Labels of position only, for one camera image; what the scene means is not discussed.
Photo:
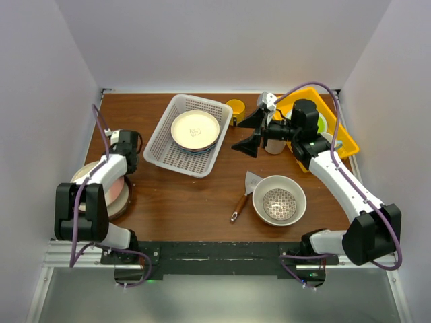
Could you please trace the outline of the dark red rimmed plate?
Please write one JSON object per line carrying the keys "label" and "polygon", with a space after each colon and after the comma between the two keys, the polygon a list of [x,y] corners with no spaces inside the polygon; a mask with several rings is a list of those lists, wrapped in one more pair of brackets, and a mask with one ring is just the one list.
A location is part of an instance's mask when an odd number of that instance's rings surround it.
{"label": "dark red rimmed plate", "polygon": [[110,222],[122,217],[133,196],[133,184],[126,176],[122,176],[114,182],[105,194],[108,218]]}

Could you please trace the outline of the pink polka dot plate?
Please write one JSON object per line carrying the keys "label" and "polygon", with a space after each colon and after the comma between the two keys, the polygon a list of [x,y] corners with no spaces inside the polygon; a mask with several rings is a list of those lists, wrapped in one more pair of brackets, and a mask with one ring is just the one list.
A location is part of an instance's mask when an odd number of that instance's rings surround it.
{"label": "pink polka dot plate", "polygon": [[185,149],[189,149],[189,150],[201,150],[201,149],[206,149],[207,147],[211,147],[211,146],[215,146],[216,145],[216,142],[214,142],[214,143],[212,143],[211,145],[208,145],[208,146],[206,146],[206,147],[202,147],[202,148],[196,148],[196,149],[191,149],[191,148],[186,148],[186,147],[184,147]]}

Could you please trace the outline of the cream bear print plate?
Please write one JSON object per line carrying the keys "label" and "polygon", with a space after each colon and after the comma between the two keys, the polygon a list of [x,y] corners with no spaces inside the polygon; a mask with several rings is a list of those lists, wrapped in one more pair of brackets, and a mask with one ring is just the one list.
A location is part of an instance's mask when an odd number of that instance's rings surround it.
{"label": "cream bear print plate", "polygon": [[218,140],[219,134],[219,122],[210,113],[202,110],[183,112],[171,125],[174,141],[191,149],[211,145]]}

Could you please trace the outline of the pink and cream plate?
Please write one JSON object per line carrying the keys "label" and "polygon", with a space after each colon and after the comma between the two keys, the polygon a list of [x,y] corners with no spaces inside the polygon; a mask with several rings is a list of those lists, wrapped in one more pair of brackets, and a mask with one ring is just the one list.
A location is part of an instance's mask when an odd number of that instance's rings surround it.
{"label": "pink and cream plate", "polygon": [[[98,162],[93,161],[80,168],[72,177],[71,181],[75,182],[77,179],[86,175]],[[126,183],[125,177],[118,178],[110,187],[108,192],[105,193],[105,201],[109,217],[119,216],[125,211],[129,200],[129,186]]]}

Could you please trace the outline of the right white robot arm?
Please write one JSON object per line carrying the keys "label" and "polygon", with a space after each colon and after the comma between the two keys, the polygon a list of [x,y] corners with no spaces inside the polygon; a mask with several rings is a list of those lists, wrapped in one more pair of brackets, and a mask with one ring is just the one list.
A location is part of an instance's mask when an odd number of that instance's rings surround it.
{"label": "right white robot arm", "polygon": [[345,255],[361,266],[394,252],[397,262],[392,268],[398,269],[403,260],[400,209],[368,192],[345,167],[335,143],[318,131],[319,112],[312,100],[296,100],[290,119],[274,120],[278,101],[269,92],[258,97],[257,109],[239,123],[254,132],[232,149],[256,157],[258,148],[265,147],[268,140],[290,142],[294,157],[329,189],[350,221],[346,231],[321,229],[303,235],[301,259],[316,264],[326,255]]}

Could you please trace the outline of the white perforated plastic basket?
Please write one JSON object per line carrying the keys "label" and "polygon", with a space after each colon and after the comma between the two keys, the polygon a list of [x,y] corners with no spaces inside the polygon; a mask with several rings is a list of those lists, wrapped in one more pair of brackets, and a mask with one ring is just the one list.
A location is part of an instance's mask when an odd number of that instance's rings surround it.
{"label": "white perforated plastic basket", "polygon": [[[201,110],[220,125],[218,140],[206,151],[189,153],[174,142],[171,126],[182,113]],[[187,94],[175,95],[167,105],[144,151],[144,159],[161,168],[203,178],[212,171],[232,117],[232,108],[221,102]]]}

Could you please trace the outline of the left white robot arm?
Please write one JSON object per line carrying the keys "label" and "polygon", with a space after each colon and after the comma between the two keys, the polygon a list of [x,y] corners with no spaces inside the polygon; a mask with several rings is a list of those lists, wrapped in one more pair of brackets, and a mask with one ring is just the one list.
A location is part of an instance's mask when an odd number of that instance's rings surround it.
{"label": "left white robot arm", "polygon": [[137,131],[118,130],[110,136],[108,152],[74,182],[58,185],[55,195],[54,233],[58,240],[95,242],[116,248],[125,264],[139,258],[132,233],[109,220],[105,193],[120,177],[137,170],[143,140]]}

